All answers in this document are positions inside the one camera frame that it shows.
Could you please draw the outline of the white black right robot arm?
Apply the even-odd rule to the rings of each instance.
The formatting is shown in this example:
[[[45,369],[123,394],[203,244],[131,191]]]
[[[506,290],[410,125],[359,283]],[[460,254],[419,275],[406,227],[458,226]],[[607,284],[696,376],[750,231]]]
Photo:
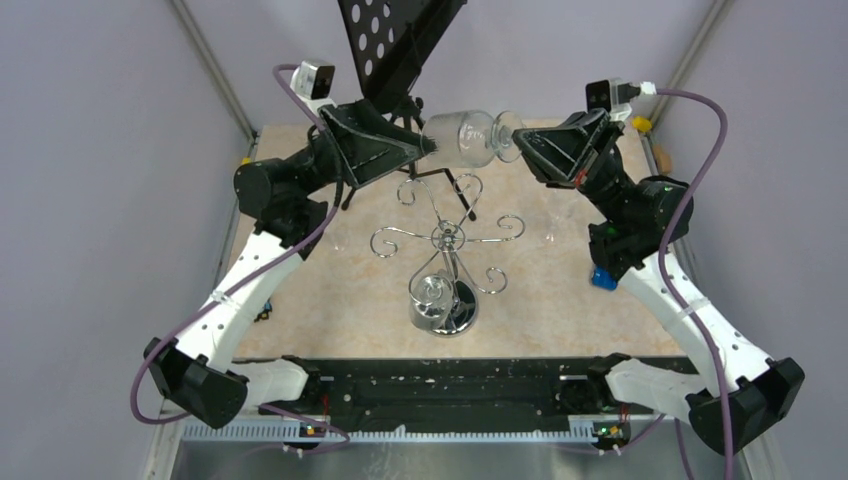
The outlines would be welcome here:
[[[787,415],[804,372],[742,335],[662,244],[664,235],[687,233],[672,215],[692,215],[688,186],[662,175],[632,179],[617,147],[623,130],[596,109],[512,135],[541,184],[573,189],[601,213],[588,228],[593,263],[654,315],[694,366],[683,374],[612,354],[593,367],[587,400],[600,412],[622,403],[650,408],[686,422],[713,451],[737,453]]]

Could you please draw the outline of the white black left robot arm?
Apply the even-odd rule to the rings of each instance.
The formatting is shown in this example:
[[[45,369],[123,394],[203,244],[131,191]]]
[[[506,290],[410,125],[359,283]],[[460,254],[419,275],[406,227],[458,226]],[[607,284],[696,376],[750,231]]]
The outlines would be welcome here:
[[[285,402],[297,413],[319,404],[317,376],[300,360],[238,363],[248,328],[283,280],[301,266],[338,211],[316,191],[361,188],[433,152],[422,133],[388,120],[369,101],[316,111],[303,148],[287,158],[240,166],[238,206],[254,222],[237,261],[198,312],[145,349],[145,367],[162,396],[185,416],[219,429],[242,411]]]

